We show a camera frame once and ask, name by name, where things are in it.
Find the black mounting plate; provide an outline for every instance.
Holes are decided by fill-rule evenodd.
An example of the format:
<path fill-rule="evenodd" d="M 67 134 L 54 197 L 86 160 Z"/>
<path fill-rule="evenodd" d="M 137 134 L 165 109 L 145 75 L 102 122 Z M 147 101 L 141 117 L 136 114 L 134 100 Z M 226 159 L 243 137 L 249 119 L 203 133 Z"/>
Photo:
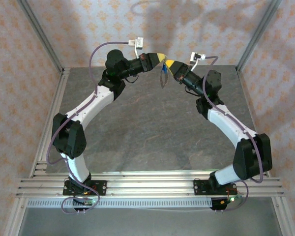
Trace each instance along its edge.
<path fill-rule="evenodd" d="M 106 180 L 89 180 L 88 186 L 95 188 L 100 196 L 106 195 L 107 181 Z M 63 192 L 64 196 L 77 196 L 82 195 L 81 189 L 74 185 L 70 180 L 64 182 Z M 89 196 L 96 195 L 94 192 L 90 192 Z"/>
<path fill-rule="evenodd" d="M 195 179 L 193 181 L 193 190 L 195 195 L 236 195 L 236 185 L 233 183 L 221 185 L 213 190 L 207 179 Z"/>

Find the robotic arm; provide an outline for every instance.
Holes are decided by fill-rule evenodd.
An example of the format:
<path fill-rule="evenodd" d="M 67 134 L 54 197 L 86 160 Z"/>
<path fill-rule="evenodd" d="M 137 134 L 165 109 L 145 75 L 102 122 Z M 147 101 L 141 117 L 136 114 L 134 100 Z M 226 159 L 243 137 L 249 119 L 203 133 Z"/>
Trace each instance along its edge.
<path fill-rule="evenodd" d="M 201 57 L 198 54 L 194 54 L 194 56 L 195 58 Z M 122 93 L 125 88 L 123 79 L 129 76 L 135 76 L 141 72 L 150 71 L 160 62 L 165 62 L 166 67 L 176 81 L 180 84 L 184 84 L 188 90 L 194 91 L 199 96 L 199 99 L 196 101 L 198 112 L 202 114 L 205 119 L 208 119 L 220 128 L 236 148 L 233 163 L 221 170 L 212 172 L 210 178 L 206 180 L 205 183 L 202 181 L 200 184 L 201 186 L 199 186 L 200 189 L 202 188 L 206 193 L 208 190 L 217 193 L 219 189 L 223 188 L 223 186 L 225 187 L 228 183 L 240 179 L 245 180 L 261 174 L 256 150 L 250 137 L 252 137 L 257 144 L 262 160 L 263 171 L 270 170 L 272 168 L 272 160 L 269 137 L 266 134 L 259 135 L 255 131 L 249 129 L 229 112 L 217 94 L 222 88 L 221 74 L 215 70 L 211 70 L 205 82 L 205 90 L 210 100 L 215 105 L 215 107 L 212 107 L 204 97 L 204 78 L 196 75 L 192 71 L 193 68 L 185 63 L 165 60 L 166 56 L 160 53 L 143 53 L 137 56 L 136 59 L 127 60 L 123 57 L 120 50 L 112 50 L 107 54 L 107 61 L 105 63 L 106 70 L 103 72 L 102 79 L 97 87 L 96 98 L 93 99 L 94 93 L 92 93 L 78 107 L 68 112 L 66 115 L 55 115 L 52 135 L 56 133 L 57 129 L 68 117 L 72 114 L 76 114 L 81 107 L 89 103 L 83 111 L 76 114 L 76 116 L 61 129 L 53 142 L 57 151 L 68 160 L 69 168 L 76 179 L 86 186 L 93 187 L 91 175 L 85 165 L 83 157 L 83 151 L 87 144 L 84 130 L 89 122 L 105 106 L 116 100 Z M 70 183 L 74 188 L 80 188 L 79 192 L 84 192 L 85 189 L 74 180 L 72 174 L 70 173 L 69 175 Z"/>

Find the wall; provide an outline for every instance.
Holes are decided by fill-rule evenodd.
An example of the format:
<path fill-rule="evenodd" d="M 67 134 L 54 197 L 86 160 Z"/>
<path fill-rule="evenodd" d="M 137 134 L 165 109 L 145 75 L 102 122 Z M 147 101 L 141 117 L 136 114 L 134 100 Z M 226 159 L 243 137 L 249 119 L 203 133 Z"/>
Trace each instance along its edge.
<path fill-rule="evenodd" d="M 270 0 L 29 0 L 63 66 L 88 66 L 107 41 L 143 36 L 144 52 L 189 62 L 192 51 L 237 65 Z M 104 65 L 106 46 L 94 65 Z M 133 58 L 133 48 L 123 51 Z"/>
<path fill-rule="evenodd" d="M 15 0 L 0 0 L 0 235 L 28 177 L 59 74 Z"/>
<path fill-rule="evenodd" d="M 282 177 L 295 220 L 295 0 L 282 1 L 243 75 L 257 131 L 270 134 L 271 172 Z"/>

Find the patterned wallpaper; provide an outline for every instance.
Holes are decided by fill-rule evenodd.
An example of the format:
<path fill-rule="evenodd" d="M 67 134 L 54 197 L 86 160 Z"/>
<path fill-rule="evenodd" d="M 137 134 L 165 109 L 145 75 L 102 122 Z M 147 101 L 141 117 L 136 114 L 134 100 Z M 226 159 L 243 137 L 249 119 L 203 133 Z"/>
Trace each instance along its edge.
<path fill-rule="evenodd" d="M 0 0 L 0 235 L 28 177 L 59 74 L 15 0 Z"/>
<path fill-rule="evenodd" d="M 270 0 L 29 0 L 63 66 L 88 66 L 107 41 L 143 36 L 144 52 L 189 62 L 191 52 L 237 64 Z M 104 65 L 106 46 L 94 65 Z M 123 49 L 129 59 L 133 48 Z"/>
<path fill-rule="evenodd" d="M 283 179 L 295 221 L 295 0 L 281 3 L 243 75 L 257 131 L 270 134 L 271 172 Z"/>

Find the gray marble surface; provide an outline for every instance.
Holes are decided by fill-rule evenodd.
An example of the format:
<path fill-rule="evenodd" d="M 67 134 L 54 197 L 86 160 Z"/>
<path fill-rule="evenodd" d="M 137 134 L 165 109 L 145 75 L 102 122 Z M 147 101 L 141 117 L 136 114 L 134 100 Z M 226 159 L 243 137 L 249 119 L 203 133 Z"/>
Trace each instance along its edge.
<path fill-rule="evenodd" d="M 222 75 L 220 98 L 248 127 L 253 123 L 234 66 L 217 65 Z M 103 67 L 94 68 L 100 80 Z M 91 172 L 219 169 L 233 160 L 235 148 L 212 123 L 198 114 L 197 97 L 170 78 L 160 86 L 160 70 L 142 73 L 126 83 L 120 97 L 105 107 L 85 134 L 86 164 Z M 203 76 L 206 66 L 195 72 Z M 72 68 L 60 112 L 75 108 L 93 91 L 87 68 Z M 51 159 L 59 157 L 53 149 Z M 48 173 L 67 172 L 64 163 L 48 166 Z"/>

